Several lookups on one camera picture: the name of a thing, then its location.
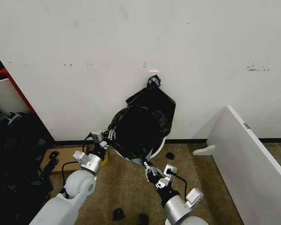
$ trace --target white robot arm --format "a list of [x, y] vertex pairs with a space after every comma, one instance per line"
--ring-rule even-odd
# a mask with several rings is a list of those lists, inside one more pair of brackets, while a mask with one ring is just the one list
[[[91, 132], [90, 135], [93, 137], [95, 149], [89, 155], [81, 151], [76, 151], [73, 155], [82, 170], [75, 171], [68, 177], [63, 190], [44, 205], [30, 225], [75, 224], [80, 207], [95, 190], [96, 176], [108, 148], [105, 140], [111, 140], [112, 131]], [[179, 192], [171, 188], [177, 172], [176, 167], [167, 165], [162, 173], [150, 161], [144, 159], [142, 163], [146, 168], [148, 182], [155, 185], [162, 206], [167, 212], [165, 225], [208, 225], [203, 219], [190, 216], [192, 207], [202, 199], [202, 192], [193, 188], [184, 201]]]

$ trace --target white panel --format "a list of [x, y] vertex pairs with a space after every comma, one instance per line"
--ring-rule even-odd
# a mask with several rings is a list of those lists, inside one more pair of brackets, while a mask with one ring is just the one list
[[29, 109], [9, 79], [0, 80], [0, 111], [9, 116], [10, 113], [29, 113]]
[[281, 225], [281, 166], [231, 107], [208, 145], [245, 225]]
[[233, 105], [281, 137], [281, 0], [0, 0], [0, 59], [56, 140], [105, 128], [159, 70], [168, 138]]

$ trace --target small black item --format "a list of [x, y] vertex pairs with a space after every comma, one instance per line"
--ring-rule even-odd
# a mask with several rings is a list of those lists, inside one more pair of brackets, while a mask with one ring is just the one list
[[51, 154], [49, 155], [49, 159], [56, 158], [58, 156], [58, 154], [59, 154], [58, 151], [51, 152]]
[[165, 155], [166, 158], [170, 159], [170, 160], [173, 160], [174, 159], [174, 154], [171, 153], [171, 152], [168, 152], [166, 155]]
[[148, 225], [149, 224], [149, 217], [147, 214], [139, 214], [139, 224], [138, 225]]
[[147, 82], [147, 87], [149, 88], [158, 88], [160, 87], [160, 79], [157, 75], [152, 76], [149, 78], [148, 82]]
[[119, 220], [119, 219], [124, 219], [124, 218], [125, 218], [125, 216], [124, 216], [124, 212], [122, 209], [118, 208], [113, 211], [112, 220]]

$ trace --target brown carpet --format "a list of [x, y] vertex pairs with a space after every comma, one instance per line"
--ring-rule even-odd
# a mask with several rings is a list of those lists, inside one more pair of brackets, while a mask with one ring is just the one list
[[[271, 154], [281, 164], [281, 143], [265, 144]], [[152, 160], [162, 171], [166, 164], [177, 167], [177, 173], [188, 182], [187, 192], [198, 187], [204, 193], [204, 200], [193, 211], [193, 215], [203, 218], [209, 225], [242, 225], [229, 192], [211, 156], [193, 156], [196, 149], [205, 144], [166, 144]], [[175, 154], [168, 160], [167, 152]], [[76, 225], [136, 225], [138, 214], [149, 216], [150, 225], [163, 225], [166, 213], [160, 198], [151, 183], [147, 183], [144, 168], [118, 156], [112, 148], [108, 150], [109, 161], [98, 175], [96, 190], [87, 198], [80, 209]], [[62, 188], [61, 175], [50, 175], [54, 191]], [[173, 188], [183, 196], [184, 184], [176, 179]], [[124, 210], [125, 219], [113, 221], [116, 208]]]

